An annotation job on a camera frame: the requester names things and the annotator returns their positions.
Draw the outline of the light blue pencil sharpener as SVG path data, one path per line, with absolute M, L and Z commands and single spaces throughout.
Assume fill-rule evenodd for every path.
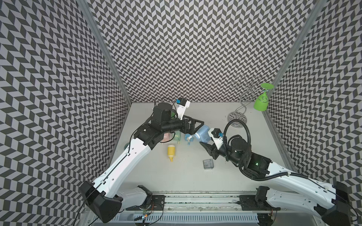
M 208 143 L 211 140 L 208 134 L 209 130 L 210 128 L 207 125 L 203 125 L 192 137 L 199 142 Z

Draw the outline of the grey transparent tray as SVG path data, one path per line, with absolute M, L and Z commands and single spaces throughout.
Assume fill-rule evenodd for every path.
M 203 160 L 203 168 L 205 170 L 211 170 L 214 168 L 214 161 L 212 159 Z

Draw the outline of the yellow pencil sharpener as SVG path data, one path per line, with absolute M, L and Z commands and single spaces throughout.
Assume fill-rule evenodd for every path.
M 175 152 L 176 152 L 176 147 L 175 145 L 169 145 L 167 147 L 167 154 L 168 154 L 168 157 L 170 159 L 171 162 L 173 162 L 173 158 L 175 156 Z

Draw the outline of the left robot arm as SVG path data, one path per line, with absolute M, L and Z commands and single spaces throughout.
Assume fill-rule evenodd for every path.
M 164 134 L 180 131 L 184 134 L 195 134 L 203 121 L 185 116 L 190 101 L 179 98 L 175 105 L 159 103 L 153 108 L 151 116 L 131 135 L 129 145 L 123 153 L 94 181 L 83 182 L 79 187 L 84 204 L 103 223 L 112 220 L 120 210 L 132 206 L 147 205 L 152 193 L 143 186 L 136 188 L 139 198 L 122 197 L 117 194 L 120 186 L 140 162 L 154 147 L 160 143 Z

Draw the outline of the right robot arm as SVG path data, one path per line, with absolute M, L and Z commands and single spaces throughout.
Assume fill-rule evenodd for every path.
M 251 145 L 240 135 L 234 135 L 226 142 L 221 138 L 214 138 L 213 144 L 200 144 L 213 159 L 224 157 L 248 179 L 271 181 L 289 189 L 281 192 L 267 186 L 258 187 L 255 204 L 259 209 L 299 210 L 320 217 L 329 226 L 352 224 L 348 188 L 345 184 L 320 182 L 291 171 L 267 157 L 253 153 Z

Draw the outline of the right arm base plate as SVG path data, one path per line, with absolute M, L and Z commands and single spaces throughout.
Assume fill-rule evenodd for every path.
M 272 207 L 267 203 L 266 197 L 256 195 L 240 195 L 237 204 L 243 211 L 271 211 Z

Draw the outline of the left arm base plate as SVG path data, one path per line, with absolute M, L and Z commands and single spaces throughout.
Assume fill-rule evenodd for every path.
M 152 195 L 148 196 L 144 203 L 135 207 L 136 210 L 154 210 L 162 211 L 165 206 L 165 195 Z

